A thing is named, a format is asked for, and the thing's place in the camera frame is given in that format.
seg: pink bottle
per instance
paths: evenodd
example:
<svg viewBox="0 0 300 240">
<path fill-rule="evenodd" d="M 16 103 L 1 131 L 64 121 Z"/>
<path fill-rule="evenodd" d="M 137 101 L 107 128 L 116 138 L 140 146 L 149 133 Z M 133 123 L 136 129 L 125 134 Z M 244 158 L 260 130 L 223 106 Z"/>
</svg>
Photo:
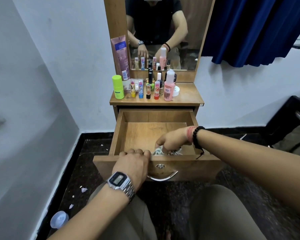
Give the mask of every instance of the pink bottle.
<svg viewBox="0 0 300 240">
<path fill-rule="evenodd" d="M 174 70 L 167 71 L 167 80 L 164 82 L 164 100 L 171 101 L 174 87 L 176 86 L 173 82 Z"/>
<path fill-rule="evenodd" d="M 166 66 L 166 61 L 167 61 L 167 55 L 166 55 L 167 49 L 164 47 L 161 47 L 160 50 L 161 50 L 161 55 L 159 58 L 159 63 L 160 63 L 161 70 L 164 70 L 164 67 Z"/>
</svg>

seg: wall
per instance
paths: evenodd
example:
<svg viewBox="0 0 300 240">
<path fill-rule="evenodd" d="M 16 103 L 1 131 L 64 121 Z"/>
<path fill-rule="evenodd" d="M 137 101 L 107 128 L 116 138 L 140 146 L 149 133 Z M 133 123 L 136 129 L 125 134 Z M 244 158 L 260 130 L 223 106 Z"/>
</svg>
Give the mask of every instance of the wall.
<svg viewBox="0 0 300 240">
<path fill-rule="evenodd" d="M 12 0 L 0 0 L 0 239 L 30 239 L 78 138 Z"/>
<path fill-rule="evenodd" d="M 13 0 L 81 132 L 110 132 L 116 74 L 103 0 Z"/>
<path fill-rule="evenodd" d="M 211 59 L 201 57 L 195 78 L 205 102 L 197 120 L 207 128 L 264 126 L 290 96 L 300 96 L 300 49 L 260 67 Z"/>
</svg>

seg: person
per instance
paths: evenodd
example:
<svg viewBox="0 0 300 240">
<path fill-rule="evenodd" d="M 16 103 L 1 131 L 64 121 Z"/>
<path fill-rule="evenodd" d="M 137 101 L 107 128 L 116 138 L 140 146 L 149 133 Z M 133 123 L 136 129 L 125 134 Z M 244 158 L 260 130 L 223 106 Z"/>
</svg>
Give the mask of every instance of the person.
<svg viewBox="0 0 300 240">
<path fill-rule="evenodd" d="M 195 127 L 162 135 L 163 152 L 193 140 Z M 300 156 L 226 137 L 205 129 L 196 134 L 201 147 L 244 173 L 300 213 Z M 122 172 L 137 191 L 148 174 L 150 152 L 121 152 L 112 172 Z M 137 196 L 129 203 L 121 190 L 100 185 L 88 204 L 49 240 L 156 239 L 148 208 Z M 266 239 L 241 201 L 221 185 L 205 187 L 191 202 L 189 239 Z"/>
<path fill-rule="evenodd" d="M 165 47 L 171 68 L 181 69 L 177 45 L 188 34 L 188 27 L 180 0 L 125 0 L 125 5 L 129 43 L 136 48 L 132 50 L 131 58 L 156 57 L 159 62 L 160 48 Z M 172 21 L 175 32 L 170 36 Z"/>
</svg>

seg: silver curved handle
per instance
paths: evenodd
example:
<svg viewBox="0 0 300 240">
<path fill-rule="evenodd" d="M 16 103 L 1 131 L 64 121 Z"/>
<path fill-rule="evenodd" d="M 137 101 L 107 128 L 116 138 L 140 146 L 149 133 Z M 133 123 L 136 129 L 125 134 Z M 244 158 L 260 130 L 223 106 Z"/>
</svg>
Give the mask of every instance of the silver curved handle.
<svg viewBox="0 0 300 240">
<path fill-rule="evenodd" d="M 157 181 L 157 182 L 162 182 L 162 181 L 167 181 L 169 179 L 171 179 L 173 176 L 175 176 L 178 173 L 178 171 L 175 171 L 174 173 L 172 173 L 169 177 L 165 177 L 165 178 L 155 178 L 155 177 L 151 177 L 151 176 L 147 176 L 148 178 L 152 179 L 153 181 Z"/>
</svg>

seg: open drawer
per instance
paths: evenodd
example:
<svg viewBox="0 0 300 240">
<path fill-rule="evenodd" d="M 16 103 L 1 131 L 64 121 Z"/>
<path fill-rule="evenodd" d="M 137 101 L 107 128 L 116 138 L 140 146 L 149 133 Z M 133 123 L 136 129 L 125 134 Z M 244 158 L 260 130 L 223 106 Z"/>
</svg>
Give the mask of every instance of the open drawer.
<svg viewBox="0 0 300 240">
<path fill-rule="evenodd" d="M 155 149 L 156 140 L 164 133 L 186 126 L 198 126 L 191 109 L 120 109 L 108 156 L 95 156 L 93 162 L 104 180 L 121 151 L 130 148 Z M 182 155 L 154 155 L 149 163 L 148 180 L 155 181 L 209 181 L 224 167 L 217 157 L 184 145 Z"/>
</svg>

